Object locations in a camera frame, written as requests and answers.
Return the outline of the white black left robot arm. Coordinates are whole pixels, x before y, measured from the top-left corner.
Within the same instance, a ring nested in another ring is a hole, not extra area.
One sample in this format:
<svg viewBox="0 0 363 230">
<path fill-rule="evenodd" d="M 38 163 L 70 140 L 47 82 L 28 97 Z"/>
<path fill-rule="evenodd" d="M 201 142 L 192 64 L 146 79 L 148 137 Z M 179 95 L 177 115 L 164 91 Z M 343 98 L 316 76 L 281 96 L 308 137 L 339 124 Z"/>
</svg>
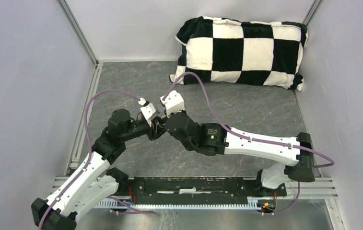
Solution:
<svg viewBox="0 0 363 230">
<path fill-rule="evenodd" d="M 129 183 L 110 169 L 125 151 L 125 141 L 146 135 L 158 139 L 164 132 L 166 116 L 134 120 L 128 110 L 117 109 L 108 126 L 91 147 L 84 161 L 55 192 L 46 199 L 37 198 L 31 205 L 34 223 L 42 230 L 73 230 L 77 223 L 103 199 L 123 195 Z"/>
</svg>

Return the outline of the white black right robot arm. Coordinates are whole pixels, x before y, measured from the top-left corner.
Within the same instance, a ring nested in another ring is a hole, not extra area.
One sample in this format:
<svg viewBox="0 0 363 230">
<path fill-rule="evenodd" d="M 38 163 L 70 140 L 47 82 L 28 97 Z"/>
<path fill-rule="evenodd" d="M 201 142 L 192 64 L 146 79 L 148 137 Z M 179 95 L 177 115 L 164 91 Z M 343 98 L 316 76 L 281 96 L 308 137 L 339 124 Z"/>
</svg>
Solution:
<svg viewBox="0 0 363 230">
<path fill-rule="evenodd" d="M 315 181 L 314 156 L 301 149 L 300 137 L 309 138 L 307 133 L 291 138 L 256 135 L 218 123 L 199 124 L 185 113 L 171 115 L 165 130 L 188 151 L 206 156 L 247 155 L 275 161 L 269 168 L 258 171 L 255 190 L 262 196 L 289 180 Z"/>
</svg>

